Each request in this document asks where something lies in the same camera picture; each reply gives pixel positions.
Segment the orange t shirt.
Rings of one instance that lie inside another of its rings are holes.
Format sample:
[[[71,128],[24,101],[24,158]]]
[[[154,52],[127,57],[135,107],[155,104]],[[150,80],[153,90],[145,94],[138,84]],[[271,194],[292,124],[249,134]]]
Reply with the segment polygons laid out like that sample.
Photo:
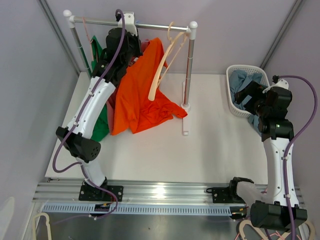
[[[115,96],[112,136],[127,129],[133,134],[156,127],[174,117],[183,119],[188,114],[169,100],[160,90],[155,100],[148,99],[150,87],[164,55],[162,41],[156,37],[149,41],[142,56],[126,69]]]

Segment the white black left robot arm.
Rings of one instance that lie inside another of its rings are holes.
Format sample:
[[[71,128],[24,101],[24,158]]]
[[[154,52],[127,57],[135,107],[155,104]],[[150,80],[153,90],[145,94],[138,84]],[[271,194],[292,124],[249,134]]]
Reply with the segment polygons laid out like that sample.
[[[98,55],[89,87],[80,107],[66,127],[58,127],[56,136],[60,144],[54,154],[52,168],[63,173],[79,165],[90,186],[90,195],[97,201],[107,197],[108,181],[98,162],[101,144],[92,139],[95,124],[108,99],[115,92],[133,58],[142,55],[141,41],[136,27],[116,27],[105,38],[106,47]],[[74,163],[59,170],[56,166],[58,155],[65,148]]]

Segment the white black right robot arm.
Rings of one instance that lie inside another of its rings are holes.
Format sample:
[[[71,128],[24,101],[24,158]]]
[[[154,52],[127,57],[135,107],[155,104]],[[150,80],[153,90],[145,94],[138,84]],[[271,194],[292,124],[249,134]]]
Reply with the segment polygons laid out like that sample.
[[[292,92],[285,80],[264,87],[252,81],[234,95],[236,103],[258,116],[258,130],[267,159],[267,192],[258,190],[248,178],[234,177],[227,196],[232,202],[241,200],[249,207],[251,224],[257,228],[293,233],[303,224],[308,214],[300,208],[295,192],[292,170],[294,139],[293,124],[287,120]]]

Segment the beige plastic hanger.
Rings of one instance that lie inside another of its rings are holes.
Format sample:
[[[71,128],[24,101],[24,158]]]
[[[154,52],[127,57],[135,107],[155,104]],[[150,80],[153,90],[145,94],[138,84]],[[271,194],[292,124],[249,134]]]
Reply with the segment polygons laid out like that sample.
[[[167,30],[167,39],[170,41],[170,45],[168,46],[168,48],[166,49],[166,51],[164,52],[162,59],[160,60],[160,63],[156,69],[156,72],[154,74],[150,89],[149,89],[149,93],[148,93],[148,100],[149,101],[154,101],[155,97],[156,97],[156,91],[163,79],[163,77],[165,76],[165,74],[168,72],[169,68],[171,67],[173,61],[175,60],[175,58],[177,57],[177,55],[179,54],[180,50],[182,49],[182,47],[184,46],[186,40],[187,40],[187,34],[180,32],[179,34],[177,34],[175,36],[175,38],[173,39],[170,36],[170,31],[171,31],[171,27],[174,25],[174,21],[172,21],[168,27]],[[183,40],[179,46],[179,48],[177,49],[175,55],[173,56],[172,60],[170,63],[167,63],[167,58],[168,56],[170,56],[170,54],[172,53],[172,51],[175,49],[177,43],[178,43],[178,39],[183,37]]]

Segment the grey blue t shirt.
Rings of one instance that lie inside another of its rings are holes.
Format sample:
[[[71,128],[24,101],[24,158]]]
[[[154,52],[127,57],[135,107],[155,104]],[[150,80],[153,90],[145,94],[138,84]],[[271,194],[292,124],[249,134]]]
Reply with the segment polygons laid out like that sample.
[[[234,70],[229,77],[229,89],[231,95],[231,101],[237,109],[245,110],[245,104],[252,98],[247,95],[246,98],[240,103],[236,103],[235,94],[241,92],[247,87],[252,81],[260,84],[262,80],[261,73],[248,74],[244,70]]]

